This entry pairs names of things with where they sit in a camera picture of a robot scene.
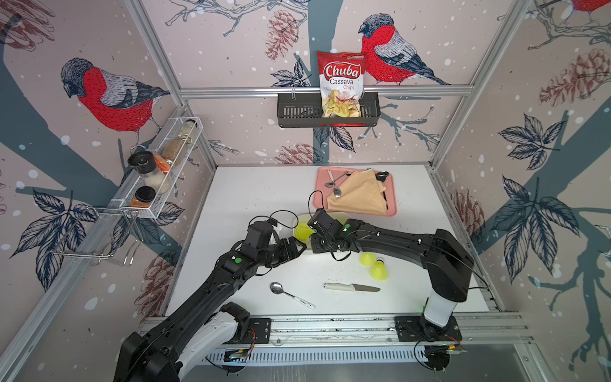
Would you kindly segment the white plastic storage box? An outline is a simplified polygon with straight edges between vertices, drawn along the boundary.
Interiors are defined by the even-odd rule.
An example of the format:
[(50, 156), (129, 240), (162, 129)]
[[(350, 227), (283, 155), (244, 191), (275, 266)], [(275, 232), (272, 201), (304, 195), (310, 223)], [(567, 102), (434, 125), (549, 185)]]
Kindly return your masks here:
[(298, 226), (293, 230), (293, 236), (306, 244), (306, 249), (311, 251), (313, 254), (323, 253), (336, 253), (340, 255), (348, 255), (349, 250), (346, 250), (344, 243), (339, 243), (338, 240), (334, 240), (334, 237), (338, 237), (340, 231), (346, 224), (349, 215), (346, 213), (329, 213), (330, 218), (333, 221), (337, 221), (332, 229), (329, 229), (326, 234), (316, 233), (315, 229), (308, 226), (310, 221), (309, 214), (302, 214), (298, 216)]

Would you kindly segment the yellow shuttlecock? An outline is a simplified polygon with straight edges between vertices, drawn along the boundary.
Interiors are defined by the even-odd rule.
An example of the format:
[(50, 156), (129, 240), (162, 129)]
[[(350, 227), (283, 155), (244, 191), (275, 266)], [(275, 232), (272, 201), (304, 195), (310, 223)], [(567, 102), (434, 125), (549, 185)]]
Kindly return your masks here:
[(375, 264), (372, 265), (370, 269), (371, 277), (376, 281), (386, 281), (388, 279), (388, 271), (386, 269), (385, 263), (381, 258), (378, 258)]
[(360, 257), (360, 264), (364, 267), (373, 267), (376, 264), (377, 258), (371, 252), (363, 252)]
[(299, 222), (294, 228), (294, 237), (303, 243), (307, 243), (313, 234), (315, 231), (304, 221)]

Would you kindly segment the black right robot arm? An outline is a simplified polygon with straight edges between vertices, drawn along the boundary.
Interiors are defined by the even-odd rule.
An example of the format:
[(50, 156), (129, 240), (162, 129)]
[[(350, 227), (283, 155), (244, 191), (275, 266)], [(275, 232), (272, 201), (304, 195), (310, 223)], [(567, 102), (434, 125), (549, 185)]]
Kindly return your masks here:
[(417, 264), (427, 270), (432, 287), (421, 315), (423, 329), (447, 331), (456, 305), (467, 300), (475, 262), (447, 230), (413, 234), (383, 229), (365, 221), (345, 223), (318, 209), (307, 222), (315, 253), (371, 252)]

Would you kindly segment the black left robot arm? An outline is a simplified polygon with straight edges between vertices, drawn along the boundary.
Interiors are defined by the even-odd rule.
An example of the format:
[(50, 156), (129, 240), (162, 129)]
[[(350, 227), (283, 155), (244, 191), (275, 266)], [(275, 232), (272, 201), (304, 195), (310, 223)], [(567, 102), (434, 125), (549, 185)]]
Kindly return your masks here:
[(179, 356), (196, 331), (260, 267), (272, 268), (298, 258), (306, 244), (280, 239), (272, 223), (257, 221), (245, 240), (217, 261), (212, 273), (172, 315), (145, 336), (130, 335), (121, 346), (115, 381), (178, 381)]

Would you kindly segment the steel spoon on table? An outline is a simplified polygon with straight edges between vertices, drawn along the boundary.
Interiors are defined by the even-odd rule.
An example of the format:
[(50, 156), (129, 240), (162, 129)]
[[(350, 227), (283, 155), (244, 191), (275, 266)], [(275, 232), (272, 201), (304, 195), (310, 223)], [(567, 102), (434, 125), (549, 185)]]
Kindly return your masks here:
[(277, 295), (286, 295), (288, 297), (290, 297), (291, 299), (293, 299), (294, 301), (298, 302), (299, 304), (301, 304), (302, 306), (306, 307), (307, 309), (310, 310), (315, 310), (316, 307), (315, 305), (313, 305), (313, 303), (306, 301), (305, 299), (302, 299), (294, 294), (291, 294), (287, 291), (284, 290), (283, 285), (281, 285), (278, 282), (273, 282), (270, 284), (270, 290), (272, 293), (277, 294)]

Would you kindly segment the steel spoon on tray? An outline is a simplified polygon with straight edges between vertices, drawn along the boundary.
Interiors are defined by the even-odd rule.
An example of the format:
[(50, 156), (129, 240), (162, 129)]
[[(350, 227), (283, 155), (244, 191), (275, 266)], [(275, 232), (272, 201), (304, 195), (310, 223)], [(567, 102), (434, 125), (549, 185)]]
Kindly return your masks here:
[[(345, 170), (345, 171), (344, 171), (344, 172), (342, 172), (342, 173), (334, 173), (334, 172), (333, 172), (333, 175), (334, 175), (334, 178), (335, 178), (336, 183), (337, 183), (337, 186), (338, 186), (338, 185), (339, 185), (338, 181), (339, 181), (339, 180), (341, 180), (343, 177), (345, 177), (345, 176), (349, 175), (349, 172), (348, 172), (348, 170)], [(331, 179), (330, 179), (330, 181), (328, 181), (328, 182), (326, 183), (326, 187), (327, 187), (327, 188), (332, 188)]]
[(333, 172), (329, 170), (329, 171), (328, 171), (328, 175), (329, 175), (329, 177), (330, 177), (330, 179), (331, 179), (331, 183), (332, 183), (332, 187), (333, 187), (333, 194), (334, 194), (334, 197), (337, 197), (337, 198), (341, 197), (341, 196), (342, 196), (342, 192), (341, 192), (341, 190), (340, 190), (340, 189), (337, 187), (337, 183), (336, 183), (336, 180), (335, 180), (335, 178), (334, 178)]

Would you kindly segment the beige folded cloth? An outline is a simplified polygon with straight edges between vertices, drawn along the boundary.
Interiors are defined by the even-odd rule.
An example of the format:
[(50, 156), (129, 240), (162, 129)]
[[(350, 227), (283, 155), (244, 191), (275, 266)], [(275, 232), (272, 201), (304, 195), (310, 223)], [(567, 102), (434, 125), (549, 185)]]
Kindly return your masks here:
[(327, 198), (327, 210), (376, 216), (387, 214), (387, 201), (383, 196), (386, 187), (376, 179), (374, 170), (351, 173), (338, 189), (340, 197), (331, 194)]

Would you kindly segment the pink plastic tray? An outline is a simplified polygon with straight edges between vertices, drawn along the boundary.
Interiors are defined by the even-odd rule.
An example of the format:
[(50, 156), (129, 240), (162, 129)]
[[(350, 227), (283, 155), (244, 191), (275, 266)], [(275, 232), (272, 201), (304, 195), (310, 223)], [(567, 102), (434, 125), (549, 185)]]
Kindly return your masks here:
[[(324, 208), (327, 210), (327, 198), (329, 195), (333, 193), (333, 188), (327, 188), (326, 183), (330, 181), (328, 171), (332, 170), (334, 173), (342, 173), (345, 170), (348, 170), (349, 175), (355, 171), (363, 171), (363, 170), (355, 170), (355, 169), (343, 169), (343, 168), (333, 168), (333, 167), (322, 167), (318, 170), (317, 179), (315, 182), (315, 189), (321, 192), (321, 196), (313, 197), (312, 204), (316, 209)], [(348, 176), (343, 177), (338, 181), (339, 185), (345, 181)], [(387, 214), (385, 216), (394, 216), (397, 213), (397, 202), (396, 202), (396, 191), (394, 187), (394, 179), (390, 174), (383, 184), (386, 187), (386, 191), (383, 193), (384, 199), (387, 201)]]

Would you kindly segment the black lidded low jar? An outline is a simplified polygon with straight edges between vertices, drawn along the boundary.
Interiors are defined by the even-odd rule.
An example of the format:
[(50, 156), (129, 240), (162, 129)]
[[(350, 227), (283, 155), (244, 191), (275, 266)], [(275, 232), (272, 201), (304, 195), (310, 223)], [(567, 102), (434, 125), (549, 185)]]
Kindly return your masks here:
[(153, 201), (156, 199), (156, 191), (150, 186), (142, 186), (139, 187), (135, 191), (135, 195), (133, 196), (130, 207), (138, 208), (138, 209), (146, 209), (148, 208)]

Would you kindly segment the Chuba cassava chips bag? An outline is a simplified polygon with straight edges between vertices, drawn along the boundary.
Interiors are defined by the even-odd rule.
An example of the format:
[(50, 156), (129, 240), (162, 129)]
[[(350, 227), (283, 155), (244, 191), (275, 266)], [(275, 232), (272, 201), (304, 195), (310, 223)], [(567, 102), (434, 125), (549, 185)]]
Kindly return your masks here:
[(365, 59), (361, 53), (317, 52), (323, 118), (361, 117)]

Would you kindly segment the white handled knife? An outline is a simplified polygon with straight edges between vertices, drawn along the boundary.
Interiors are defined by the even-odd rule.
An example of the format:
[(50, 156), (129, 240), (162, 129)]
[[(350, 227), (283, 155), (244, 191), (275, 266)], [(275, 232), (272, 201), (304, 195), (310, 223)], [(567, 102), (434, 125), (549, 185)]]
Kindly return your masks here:
[(361, 285), (361, 284), (355, 284), (355, 283), (350, 283), (350, 284), (324, 283), (323, 287), (331, 291), (349, 291), (349, 292), (361, 291), (361, 292), (372, 292), (372, 293), (377, 293), (380, 291), (380, 288), (376, 286), (367, 286), (367, 285)]

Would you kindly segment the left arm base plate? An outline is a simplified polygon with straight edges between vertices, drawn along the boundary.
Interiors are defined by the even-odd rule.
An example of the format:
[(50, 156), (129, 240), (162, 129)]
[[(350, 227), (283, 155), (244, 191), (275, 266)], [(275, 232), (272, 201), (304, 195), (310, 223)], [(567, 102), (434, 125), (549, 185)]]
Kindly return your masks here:
[(260, 345), (270, 342), (270, 318), (242, 318), (230, 317), (231, 336), (222, 342), (223, 345)]

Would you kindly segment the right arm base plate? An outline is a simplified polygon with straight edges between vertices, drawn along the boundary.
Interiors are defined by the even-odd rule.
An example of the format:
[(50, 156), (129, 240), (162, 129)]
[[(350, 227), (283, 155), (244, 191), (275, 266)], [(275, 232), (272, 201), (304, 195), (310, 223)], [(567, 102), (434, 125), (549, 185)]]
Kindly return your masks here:
[(462, 335), (455, 316), (445, 326), (436, 326), (423, 315), (394, 317), (394, 328), (400, 342), (461, 342)]

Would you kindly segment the black wall basket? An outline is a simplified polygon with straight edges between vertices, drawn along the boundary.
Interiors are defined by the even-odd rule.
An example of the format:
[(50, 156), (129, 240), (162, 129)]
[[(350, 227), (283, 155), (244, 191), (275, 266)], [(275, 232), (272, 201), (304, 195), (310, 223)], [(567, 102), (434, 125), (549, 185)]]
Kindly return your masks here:
[(377, 93), (365, 93), (360, 99), (360, 117), (324, 117), (320, 93), (278, 94), (277, 117), (282, 128), (375, 127), (380, 119)]

